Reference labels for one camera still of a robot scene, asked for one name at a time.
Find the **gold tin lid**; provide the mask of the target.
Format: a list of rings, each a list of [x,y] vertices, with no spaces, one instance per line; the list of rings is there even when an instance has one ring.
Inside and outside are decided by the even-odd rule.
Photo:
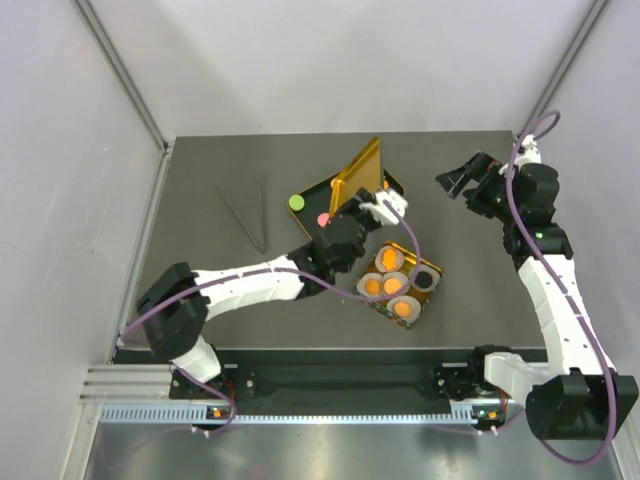
[[[354,159],[331,181],[329,216],[334,216],[342,205],[360,189],[375,193],[383,185],[383,167],[380,139],[373,137]]]

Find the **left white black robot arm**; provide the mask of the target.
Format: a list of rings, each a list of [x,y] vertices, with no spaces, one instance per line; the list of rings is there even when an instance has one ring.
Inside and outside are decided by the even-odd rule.
[[[312,241],[271,261],[227,270],[169,267],[139,299],[137,317],[123,334],[142,328],[152,354],[175,367],[205,396],[226,387],[223,363],[202,330],[224,313],[271,301],[296,301],[334,290],[365,253],[367,236],[397,225],[404,208],[383,192],[347,201]]]

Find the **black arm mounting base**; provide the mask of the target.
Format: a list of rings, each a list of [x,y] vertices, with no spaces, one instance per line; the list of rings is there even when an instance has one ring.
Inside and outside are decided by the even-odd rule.
[[[226,388],[234,400],[272,397],[286,389],[301,392],[383,392],[409,390],[426,398],[464,400],[498,390],[482,382],[468,365],[312,364],[227,366],[206,382]]]

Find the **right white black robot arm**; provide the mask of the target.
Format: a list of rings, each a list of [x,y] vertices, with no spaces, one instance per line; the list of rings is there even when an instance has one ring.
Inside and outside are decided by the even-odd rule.
[[[528,163],[506,168],[486,153],[436,178],[450,198],[503,225],[503,245],[532,301],[544,338],[545,368],[534,367],[507,347],[473,351],[469,388],[487,396],[496,389],[520,404],[539,440],[603,440],[617,433],[639,397],[636,380],[619,375],[598,355],[575,278],[573,250],[554,222],[558,173]]]

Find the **black metal tweezers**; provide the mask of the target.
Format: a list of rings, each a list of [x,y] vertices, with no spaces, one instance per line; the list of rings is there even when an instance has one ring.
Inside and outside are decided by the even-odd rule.
[[[216,192],[254,249],[259,254],[265,254],[268,249],[268,233],[266,225],[264,178],[256,175],[253,185],[255,212],[251,214],[243,212],[240,205],[235,202],[221,186],[216,186]]]

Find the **black round cookie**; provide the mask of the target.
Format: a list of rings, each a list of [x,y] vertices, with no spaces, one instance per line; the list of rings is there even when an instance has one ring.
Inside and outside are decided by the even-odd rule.
[[[420,271],[414,279],[414,287],[420,291],[429,291],[432,288],[434,279],[430,272]]]

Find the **green christmas cookie tin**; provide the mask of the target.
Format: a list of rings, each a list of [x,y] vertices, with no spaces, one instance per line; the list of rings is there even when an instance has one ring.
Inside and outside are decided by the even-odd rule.
[[[443,276],[443,269],[387,241],[355,282],[353,293],[376,298],[369,306],[409,330],[418,321]]]

